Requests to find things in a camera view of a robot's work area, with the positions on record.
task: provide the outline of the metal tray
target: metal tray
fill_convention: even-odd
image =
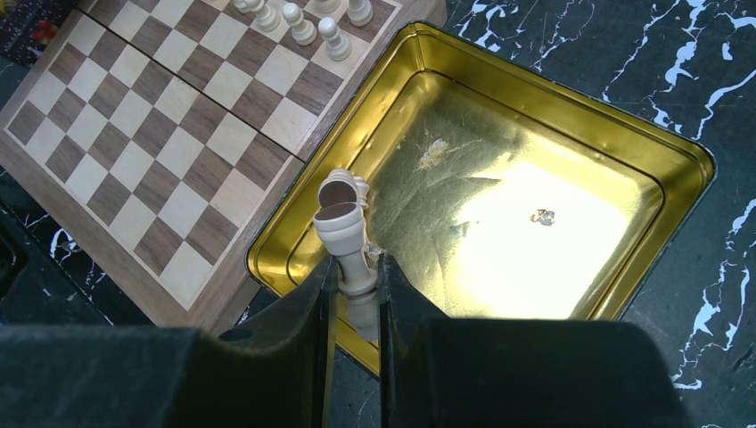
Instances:
[[[368,236],[452,317],[612,319],[714,178],[701,146],[423,23],[403,28],[251,246],[279,294],[325,255],[328,172],[371,185]],[[341,318],[338,342],[378,370]]]

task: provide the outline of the marble countertop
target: marble countertop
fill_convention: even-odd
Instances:
[[[696,427],[756,428],[756,0],[447,3],[446,31],[713,152],[718,178],[623,320],[658,344]],[[0,66],[15,87],[22,70]],[[108,321],[149,322],[4,172],[0,199]],[[334,370],[332,426],[380,426],[378,382],[341,352]]]

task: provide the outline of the chess piece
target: chess piece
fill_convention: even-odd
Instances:
[[[294,3],[287,3],[283,8],[283,18],[292,27],[294,41],[302,46],[310,45],[314,42],[315,37],[317,37],[315,24],[305,19],[301,8]]]
[[[352,52],[352,44],[349,39],[341,33],[341,29],[336,21],[330,16],[323,18],[317,24],[317,30],[325,39],[327,46],[325,51],[328,57],[334,61],[344,61]]]
[[[323,208],[313,218],[313,226],[325,248],[339,261],[343,276],[339,291],[347,297],[347,319],[365,340],[378,339],[378,275],[367,267],[362,252],[366,244],[362,208],[354,202]]]
[[[266,0],[234,0],[234,6],[242,13],[254,12],[255,21],[263,31],[273,31],[281,22],[281,15],[267,5]]]
[[[373,5],[370,0],[349,0],[347,16],[355,27],[364,27],[373,18]]]
[[[315,0],[315,10],[320,13],[331,13],[339,8],[341,0]]]
[[[320,184],[317,191],[317,201],[321,208],[330,207],[337,203],[356,202],[362,210],[367,210],[367,192],[370,185],[362,177],[355,177],[351,172],[344,168],[332,170],[328,177]],[[370,251],[365,234],[365,246],[363,252]]]
[[[241,13],[252,13],[252,9],[247,5],[246,0],[234,0],[234,6]]]

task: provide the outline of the pawn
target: pawn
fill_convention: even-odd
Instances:
[[[349,39],[341,33],[341,29],[336,25],[336,21],[330,16],[323,18],[317,24],[317,30],[326,42],[325,51],[328,57],[334,61],[344,61],[352,52],[352,44]]]
[[[347,16],[355,27],[364,27],[373,18],[373,5],[370,0],[349,0]]]
[[[256,21],[263,31],[273,31],[281,23],[281,16],[266,4],[266,0],[234,0],[234,6],[241,13],[254,12]]]
[[[322,13],[331,13],[339,8],[341,0],[315,0],[315,10]]]
[[[312,44],[317,37],[315,24],[305,19],[304,13],[296,4],[287,3],[283,8],[283,18],[292,27],[294,41],[301,46]]]

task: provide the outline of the chessboard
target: chessboard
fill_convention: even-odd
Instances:
[[[153,322],[219,333],[259,288],[251,241],[371,62],[439,12],[373,0],[357,29],[346,3],[334,62],[228,0],[85,1],[0,112],[0,163]]]
[[[328,58],[322,37],[300,46],[281,19],[264,31],[254,13],[240,13],[230,0],[96,0],[85,12],[129,44],[233,112],[292,153],[299,153],[352,71],[393,21],[402,5],[372,0],[373,18],[355,27],[343,0],[333,12],[316,0],[293,0],[315,26],[334,18],[352,52]],[[281,12],[285,0],[267,4]]]

